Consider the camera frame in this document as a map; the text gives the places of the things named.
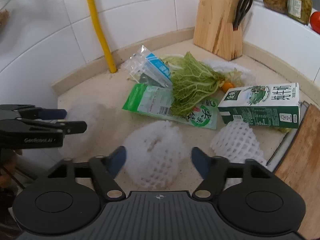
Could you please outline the white foam net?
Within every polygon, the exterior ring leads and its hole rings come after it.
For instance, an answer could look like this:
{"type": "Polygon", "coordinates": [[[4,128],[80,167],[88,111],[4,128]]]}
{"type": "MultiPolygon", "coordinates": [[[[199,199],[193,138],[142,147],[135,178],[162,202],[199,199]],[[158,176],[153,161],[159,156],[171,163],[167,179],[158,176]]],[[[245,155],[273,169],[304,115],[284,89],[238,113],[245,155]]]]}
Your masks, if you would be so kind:
{"type": "Polygon", "coordinates": [[[123,146],[127,152],[127,174],[145,189],[171,184],[189,154],[179,127],[169,121],[156,121],[133,131],[123,146]]]}
{"type": "Polygon", "coordinates": [[[212,139],[210,148],[216,155],[227,158],[234,163],[244,163],[254,159],[266,166],[260,143],[249,125],[240,119],[229,122],[212,139]]]}
{"type": "Polygon", "coordinates": [[[75,100],[67,110],[67,121],[83,121],[80,133],[66,135],[59,149],[64,158],[90,158],[110,155],[119,146],[115,138],[116,109],[89,98],[75,100]]]}

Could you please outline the white foam net front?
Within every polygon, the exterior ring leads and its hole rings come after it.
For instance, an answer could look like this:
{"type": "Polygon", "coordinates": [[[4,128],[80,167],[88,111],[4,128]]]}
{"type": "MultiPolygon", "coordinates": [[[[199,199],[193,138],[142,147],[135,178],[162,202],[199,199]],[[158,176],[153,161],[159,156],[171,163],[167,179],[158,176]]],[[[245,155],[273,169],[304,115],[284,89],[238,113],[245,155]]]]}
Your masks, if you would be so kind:
{"type": "Polygon", "coordinates": [[[244,163],[254,159],[266,166],[260,143],[249,125],[240,119],[229,122],[212,139],[210,148],[216,155],[227,158],[234,163],[244,163]]]}

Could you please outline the white foam net back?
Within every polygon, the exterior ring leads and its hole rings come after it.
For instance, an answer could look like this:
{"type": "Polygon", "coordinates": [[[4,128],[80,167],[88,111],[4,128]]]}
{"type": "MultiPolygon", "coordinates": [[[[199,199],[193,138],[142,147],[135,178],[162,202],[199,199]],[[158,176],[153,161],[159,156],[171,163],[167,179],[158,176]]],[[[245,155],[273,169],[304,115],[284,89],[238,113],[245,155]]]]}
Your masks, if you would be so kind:
{"type": "Polygon", "coordinates": [[[123,146],[127,152],[127,174],[145,189],[171,184],[189,154],[179,127],[169,121],[156,121],[133,131],[123,146]]]}

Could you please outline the green milk carton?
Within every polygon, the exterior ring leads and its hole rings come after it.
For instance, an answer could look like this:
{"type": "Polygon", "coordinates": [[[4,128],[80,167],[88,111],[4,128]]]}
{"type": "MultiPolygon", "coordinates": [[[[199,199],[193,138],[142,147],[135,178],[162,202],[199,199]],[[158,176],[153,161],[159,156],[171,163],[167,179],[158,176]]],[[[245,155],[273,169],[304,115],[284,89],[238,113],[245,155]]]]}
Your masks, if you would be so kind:
{"type": "Polygon", "coordinates": [[[252,126],[298,128],[298,83],[230,88],[218,105],[225,124],[242,120],[252,126]]]}

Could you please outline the black kitchen scissors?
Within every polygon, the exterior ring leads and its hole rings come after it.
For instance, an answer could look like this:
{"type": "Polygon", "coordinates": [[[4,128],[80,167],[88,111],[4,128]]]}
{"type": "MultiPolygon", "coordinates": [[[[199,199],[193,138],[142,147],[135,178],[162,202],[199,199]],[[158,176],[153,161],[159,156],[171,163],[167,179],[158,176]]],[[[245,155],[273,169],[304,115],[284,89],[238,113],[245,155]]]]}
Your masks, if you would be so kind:
{"type": "Polygon", "coordinates": [[[240,23],[243,18],[249,12],[251,6],[253,4],[253,0],[239,0],[238,5],[236,7],[235,18],[233,21],[233,30],[236,31],[239,28],[240,23]]]}

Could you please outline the green plastic snack bag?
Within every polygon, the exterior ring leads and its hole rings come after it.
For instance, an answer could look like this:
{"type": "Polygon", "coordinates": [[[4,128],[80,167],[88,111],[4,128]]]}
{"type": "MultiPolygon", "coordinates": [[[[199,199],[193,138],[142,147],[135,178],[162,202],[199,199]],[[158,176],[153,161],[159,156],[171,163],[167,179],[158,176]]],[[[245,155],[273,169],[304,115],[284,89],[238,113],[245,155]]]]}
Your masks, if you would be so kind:
{"type": "Polygon", "coordinates": [[[127,97],[123,110],[198,128],[217,128],[218,100],[208,98],[201,101],[186,118],[172,114],[173,100],[170,89],[137,83],[127,97]]]}

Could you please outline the orange peel piece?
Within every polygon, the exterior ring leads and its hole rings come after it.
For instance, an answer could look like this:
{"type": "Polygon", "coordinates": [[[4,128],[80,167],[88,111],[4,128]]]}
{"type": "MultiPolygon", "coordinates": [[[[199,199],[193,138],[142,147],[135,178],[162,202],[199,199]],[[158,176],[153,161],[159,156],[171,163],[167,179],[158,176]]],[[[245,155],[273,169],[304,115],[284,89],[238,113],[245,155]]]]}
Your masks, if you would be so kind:
{"type": "Polygon", "coordinates": [[[224,82],[224,84],[221,86],[221,89],[224,93],[227,93],[227,91],[231,88],[235,88],[235,85],[231,82],[224,82]]]}

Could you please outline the wooden cutting board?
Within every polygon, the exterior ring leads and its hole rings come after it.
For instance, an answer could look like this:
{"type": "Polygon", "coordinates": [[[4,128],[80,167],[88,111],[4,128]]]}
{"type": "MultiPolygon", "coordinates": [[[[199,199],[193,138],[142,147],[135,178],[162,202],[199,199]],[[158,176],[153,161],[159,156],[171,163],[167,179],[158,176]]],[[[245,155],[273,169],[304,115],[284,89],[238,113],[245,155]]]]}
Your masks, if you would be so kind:
{"type": "Polygon", "coordinates": [[[310,105],[276,176],[298,192],[306,213],[298,232],[319,239],[319,109],[310,105]]]}

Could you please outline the pale cabbage leaf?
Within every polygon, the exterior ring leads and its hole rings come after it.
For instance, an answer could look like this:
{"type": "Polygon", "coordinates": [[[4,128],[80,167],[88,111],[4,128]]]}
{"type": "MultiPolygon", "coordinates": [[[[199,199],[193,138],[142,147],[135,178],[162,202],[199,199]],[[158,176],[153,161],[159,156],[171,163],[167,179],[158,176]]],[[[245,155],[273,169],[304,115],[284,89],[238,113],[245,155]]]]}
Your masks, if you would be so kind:
{"type": "Polygon", "coordinates": [[[174,98],[171,113],[176,116],[187,117],[199,102],[213,95],[225,84],[243,84],[242,72],[236,68],[225,73],[215,71],[195,59],[190,52],[184,56],[165,56],[161,60],[169,67],[174,98]]]}

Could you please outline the clear blue plastic wrapper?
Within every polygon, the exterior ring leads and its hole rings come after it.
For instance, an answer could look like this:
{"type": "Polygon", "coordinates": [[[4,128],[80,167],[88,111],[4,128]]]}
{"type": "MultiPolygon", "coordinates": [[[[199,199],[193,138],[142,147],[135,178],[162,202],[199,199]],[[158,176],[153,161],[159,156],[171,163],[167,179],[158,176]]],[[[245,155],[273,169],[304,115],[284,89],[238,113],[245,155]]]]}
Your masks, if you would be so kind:
{"type": "Polygon", "coordinates": [[[154,53],[141,46],[122,67],[128,71],[132,80],[137,83],[172,88],[170,70],[154,53]]]}

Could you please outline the white plastic bag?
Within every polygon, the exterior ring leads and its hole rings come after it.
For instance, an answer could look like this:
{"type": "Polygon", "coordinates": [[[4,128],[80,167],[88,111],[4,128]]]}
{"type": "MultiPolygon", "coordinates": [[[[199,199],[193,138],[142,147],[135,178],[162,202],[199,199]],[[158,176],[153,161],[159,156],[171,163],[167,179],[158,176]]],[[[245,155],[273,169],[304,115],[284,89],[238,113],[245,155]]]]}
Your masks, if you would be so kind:
{"type": "Polygon", "coordinates": [[[256,77],[252,72],[236,63],[212,59],[204,59],[202,62],[212,68],[212,70],[223,74],[226,81],[232,83],[235,87],[256,84],[256,77]]]}

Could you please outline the hanging plastic bag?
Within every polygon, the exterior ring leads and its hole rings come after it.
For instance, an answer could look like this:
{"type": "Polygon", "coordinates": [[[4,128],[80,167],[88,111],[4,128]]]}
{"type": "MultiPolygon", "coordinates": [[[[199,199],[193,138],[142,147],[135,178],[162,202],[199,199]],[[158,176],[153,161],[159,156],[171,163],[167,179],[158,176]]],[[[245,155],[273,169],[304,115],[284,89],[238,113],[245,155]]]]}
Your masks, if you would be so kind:
{"type": "Polygon", "coordinates": [[[0,29],[3,29],[8,22],[10,12],[7,9],[0,12],[0,29]]]}

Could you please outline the yellow pipe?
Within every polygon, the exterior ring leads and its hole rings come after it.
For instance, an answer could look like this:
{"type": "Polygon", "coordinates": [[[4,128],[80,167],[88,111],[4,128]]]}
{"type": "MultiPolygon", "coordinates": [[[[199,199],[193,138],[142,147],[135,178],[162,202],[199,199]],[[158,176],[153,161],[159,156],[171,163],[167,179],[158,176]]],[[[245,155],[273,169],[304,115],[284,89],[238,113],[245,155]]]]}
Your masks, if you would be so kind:
{"type": "Polygon", "coordinates": [[[105,38],[102,27],[100,25],[99,14],[95,5],[95,0],[87,0],[87,4],[88,4],[88,9],[89,9],[91,21],[93,24],[93,28],[95,30],[96,36],[98,38],[98,41],[104,53],[104,58],[108,65],[109,71],[111,73],[115,73],[117,71],[116,64],[111,54],[110,48],[108,46],[107,39],[105,38]]]}

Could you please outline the red tomato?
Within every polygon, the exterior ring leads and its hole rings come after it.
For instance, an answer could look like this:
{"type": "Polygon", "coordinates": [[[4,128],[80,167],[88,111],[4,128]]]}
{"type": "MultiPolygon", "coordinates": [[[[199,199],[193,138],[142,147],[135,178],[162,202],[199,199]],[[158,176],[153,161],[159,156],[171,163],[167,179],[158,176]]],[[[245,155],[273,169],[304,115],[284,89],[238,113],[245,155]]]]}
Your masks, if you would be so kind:
{"type": "Polygon", "coordinates": [[[310,25],[313,31],[320,34],[320,12],[315,11],[310,16],[310,25]]]}

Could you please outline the glass jar orange lid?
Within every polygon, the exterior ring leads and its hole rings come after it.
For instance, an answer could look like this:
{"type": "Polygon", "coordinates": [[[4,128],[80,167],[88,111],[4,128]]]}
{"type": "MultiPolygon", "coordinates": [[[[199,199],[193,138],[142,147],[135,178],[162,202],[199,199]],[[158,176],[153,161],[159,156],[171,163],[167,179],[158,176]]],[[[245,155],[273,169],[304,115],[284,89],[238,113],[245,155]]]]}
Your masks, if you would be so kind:
{"type": "Polygon", "coordinates": [[[304,25],[309,24],[312,8],[312,0],[287,0],[287,15],[304,25]]]}

